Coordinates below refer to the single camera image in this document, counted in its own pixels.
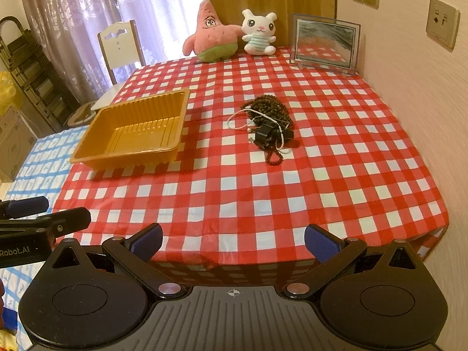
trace blue gripper pad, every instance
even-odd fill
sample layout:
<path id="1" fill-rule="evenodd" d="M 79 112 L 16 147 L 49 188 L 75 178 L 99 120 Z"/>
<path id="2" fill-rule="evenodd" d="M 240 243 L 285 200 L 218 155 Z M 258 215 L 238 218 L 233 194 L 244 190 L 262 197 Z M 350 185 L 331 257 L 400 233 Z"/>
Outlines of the blue gripper pad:
<path id="1" fill-rule="evenodd" d="M 4 307 L 2 318 L 3 322 L 5 323 L 3 329 L 13 335 L 16 335 L 18 332 L 18 313 L 15 312 L 15 310 Z"/>
<path id="2" fill-rule="evenodd" d="M 5 213 L 12 219 L 19 219 L 46 212 L 48 208 L 49 200 L 46 197 L 32 197 L 11 201 L 5 209 Z"/>
<path id="3" fill-rule="evenodd" d="M 340 246 L 315 228 L 308 226 L 304 233 L 307 250 L 320 262 L 326 262 L 340 251 Z"/>
<path id="4" fill-rule="evenodd" d="M 145 262 L 150 261 L 162 245 L 162 229 L 160 225 L 147 227 L 148 231 L 136 239 L 130 237 L 130 252 Z"/>

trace white wooden chair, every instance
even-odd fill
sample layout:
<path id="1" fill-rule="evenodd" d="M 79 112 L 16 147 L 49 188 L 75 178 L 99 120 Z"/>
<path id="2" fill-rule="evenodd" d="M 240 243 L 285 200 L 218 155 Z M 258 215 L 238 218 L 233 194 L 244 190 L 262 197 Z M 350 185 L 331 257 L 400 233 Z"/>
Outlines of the white wooden chair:
<path id="1" fill-rule="evenodd" d="M 91 110 L 94 111 L 111 104 L 124 84 L 117 83 L 114 69 L 136 62 L 140 62 L 141 67 L 146 66 L 135 20 L 109 25 L 97 38 L 113 86 L 93 104 Z"/>

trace golden plastic tray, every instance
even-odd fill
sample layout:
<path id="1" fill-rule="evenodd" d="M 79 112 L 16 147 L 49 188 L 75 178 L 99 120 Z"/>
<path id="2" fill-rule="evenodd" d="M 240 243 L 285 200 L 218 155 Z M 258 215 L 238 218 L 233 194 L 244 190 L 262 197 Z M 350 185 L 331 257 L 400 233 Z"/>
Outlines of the golden plastic tray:
<path id="1" fill-rule="evenodd" d="M 189 94 L 172 91 L 101 109 L 70 162 L 102 170 L 174 161 Z"/>

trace white bunny plush toy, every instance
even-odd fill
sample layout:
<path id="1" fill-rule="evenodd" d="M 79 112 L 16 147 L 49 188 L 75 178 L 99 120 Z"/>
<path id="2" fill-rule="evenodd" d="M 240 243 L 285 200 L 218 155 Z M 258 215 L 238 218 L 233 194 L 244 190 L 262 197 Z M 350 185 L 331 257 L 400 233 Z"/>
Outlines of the white bunny plush toy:
<path id="1" fill-rule="evenodd" d="M 242 40 L 248 42 L 244 50 L 251 55 L 272 55 L 276 48 L 271 43 L 276 41 L 274 36 L 276 27 L 273 23 L 277 16 L 275 13 L 268 13 L 266 17 L 254 16 L 250 9 L 242 12 L 245 20 L 242 24 L 242 31 L 245 36 Z"/>

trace white wall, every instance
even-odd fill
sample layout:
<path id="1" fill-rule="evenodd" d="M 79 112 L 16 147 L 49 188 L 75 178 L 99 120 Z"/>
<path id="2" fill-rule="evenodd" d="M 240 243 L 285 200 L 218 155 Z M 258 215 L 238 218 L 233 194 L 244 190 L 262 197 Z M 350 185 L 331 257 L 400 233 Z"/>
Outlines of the white wall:
<path id="1" fill-rule="evenodd" d="M 0 20 L 6 16 L 16 17 L 24 28 L 29 29 L 27 23 L 26 14 L 23 8 L 23 2 L 21 0 L 0 0 Z M 16 29 L 16 25 L 11 22 L 6 22 L 1 30 L 1 36 L 3 40 L 8 44 L 20 35 L 20 32 Z M 0 62 L 1 70 L 5 69 L 5 66 Z"/>
<path id="2" fill-rule="evenodd" d="M 436 180 L 450 226 L 426 265 L 449 304 L 439 338 L 447 351 L 468 350 L 468 0 L 458 8 L 455 49 L 426 32 L 429 0 L 380 0 L 378 10 L 338 0 L 338 18 L 362 25 L 361 72 L 389 105 Z"/>

